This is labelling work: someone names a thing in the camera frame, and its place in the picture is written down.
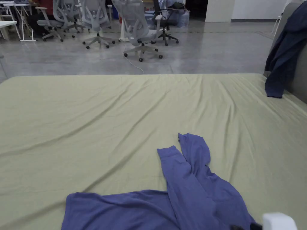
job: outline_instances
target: mesh backrest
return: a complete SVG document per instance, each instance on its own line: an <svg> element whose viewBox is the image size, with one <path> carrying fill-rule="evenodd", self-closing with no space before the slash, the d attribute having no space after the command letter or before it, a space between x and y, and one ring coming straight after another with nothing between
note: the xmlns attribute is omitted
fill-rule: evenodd
<svg viewBox="0 0 307 230"><path fill-rule="evenodd" d="M144 14L142 0L112 0L114 7L125 22L125 32L128 38L142 38L148 32L148 24Z"/></svg>
<svg viewBox="0 0 307 230"><path fill-rule="evenodd" d="M62 0L61 4L64 12L71 20L74 19L75 15L79 15L78 7L76 7L79 4L77 0Z"/></svg>
<svg viewBox="0 0 307 230"><path fill-rule="evenodd" d="M82 20L91 24L92 20L99 24L109 21L106 0L82 0Z"/></svg>
<svg viewBox="0 0 307 230"><path fill-rule="evenodd" d="M57 21L64 22L64 10L63 10L63 0L52 0L53 3L53 16Z"/></svg>

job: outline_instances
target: office chair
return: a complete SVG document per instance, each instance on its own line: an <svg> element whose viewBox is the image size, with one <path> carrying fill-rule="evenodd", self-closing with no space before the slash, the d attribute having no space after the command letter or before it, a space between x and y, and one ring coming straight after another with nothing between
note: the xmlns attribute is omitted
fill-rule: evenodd
<svg viewBox="0 0 307 230"><path fill-rule="evenodd" d="M97 36L94 38L88 38L91 42L86 46L87 49L94 42L104 43L106 48L110 48L109 43L106 40L115 41L112 38L100 37L100 28L106 28L110 25L110 21L106 10L106 0L81 0L82 5L82 24L86 27L90 27L97 32Z"/></svg>
<svg viewBox="0 0 307 230"><path fill-rule="evenodd" d="M125 51L124 57L127 57L129 52L140 51L139 61L142 62L143 54L147 51L159 55L159 58L163 58L157 49L145 46L145 43L156 40L159 36L162 15L158 15L156 18L157 29L150 30L145 19L142 0L112 0L112 2L123 19L126 37L129 38L132 45L136 46L131 50Z"/></svg>
<svg viewBox="0 0 307 230"><path fill-rule="evenodd" d="M78 0L63 0L62 1L62 8L66 14L68 21L74 23L68 26L66 30L69 31L69 29L75 28L77 30L77 33L80 33L80 31L78 31L78 28L81 28L81 30L83 31L85 26L77 24L78 18L81 18L80 16L81 6L79 6L78 4L79 4Z"/></svg>
<svg viewBox="0 0 307 230"><path fill-rule="evenodd" d="M46 7L36 7L37 10L41 10L45 17L45 20L38 20L37 24L45 27L49 34L43 36L43 41L46 41L46 38L54 36L58 37L61 42L64 41L65 33L62 33L58 29L65 29L68 26L68 19L61 9L61 0L52 0L53 2L53 16L56 20L50 20L46 14Z"/></svg>
<svg viewBox="0 0 307 230"><path fill-rule="evenodd" d="M169 40L174 39L176 40L176 43L178 44L179 41L177 38L170 36L169 34L166 33L165 29L167 29L169 31L169 27L170 26L176 26L178 25L178 21L174 20L174 19L169 19L173 13L176 13L175 9L161 9L160 5L159 5L159 0L153 0L153 6L154 6L154 17L153 17L153 21L155 23L155 25L157 25L157 20L156 17L158 15L162 15L163 13L168 13L168 18L164 17L165 19L162 19L160 22L160 26L163 28L162 34L159 36L163 38L163 40L165 41L165 45L168 46L168 43L166 41L166 38L168 38Z"/></svg>

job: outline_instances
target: white wall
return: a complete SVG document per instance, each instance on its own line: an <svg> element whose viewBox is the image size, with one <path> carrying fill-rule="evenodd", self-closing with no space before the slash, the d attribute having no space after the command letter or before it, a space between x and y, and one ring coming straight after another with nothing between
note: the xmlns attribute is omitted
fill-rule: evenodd
<svg viewBox="0 0 307 230"><path fill-rule="evenodd" d="M287 0L235 0L232 19L276 19Z"/></svg>
<svg viewBox="0 0 307 230"><path fill-rule="evenodd" d="M230 21L234 4L235 0L208 0L206 21Z"/></svg>

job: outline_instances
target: black office chair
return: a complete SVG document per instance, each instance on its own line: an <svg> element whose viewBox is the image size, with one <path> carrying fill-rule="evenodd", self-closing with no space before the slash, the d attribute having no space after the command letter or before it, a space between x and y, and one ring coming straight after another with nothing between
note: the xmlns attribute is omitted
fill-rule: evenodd
<svg viewBox="0 0 307 230"><path fill-rule="evenodd" d="M176 26L178 24L177 20L173 20L173 19L169 19L173 13L176 13L175 9L161 9L160 5L159 5L159 0L153 0L153 6L154 6L154 17L153 17L153 21L155 23L155 25L157 25L157 20L156 20L156 16L158 15L162 15L162 13L166 13L168 12L169 16L168 18L163 17L161 22L160 22L160 26L163 28L163 33L158 37L163 37L163 40L165 41L165 45L168 46L168 43L166 41L166 38L168 37L169 40L174 39L176 40L176 43L178 44L179 41L177 38L170 36L169 34L166 34L165 29L169 30L170 26Z"/></svg>

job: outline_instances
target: mattress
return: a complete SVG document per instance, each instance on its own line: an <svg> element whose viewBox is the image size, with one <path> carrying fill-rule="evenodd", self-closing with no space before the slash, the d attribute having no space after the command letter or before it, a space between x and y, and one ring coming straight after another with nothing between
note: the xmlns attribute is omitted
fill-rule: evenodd
<svg viewBox="0 0 307 230"><path fill-rule="evenodd" d="M0 229L60 229L66 196L166 190L157 148L202 136L250 214L307 226L307 105L258 74L14 77L0 85Z"/></svg>

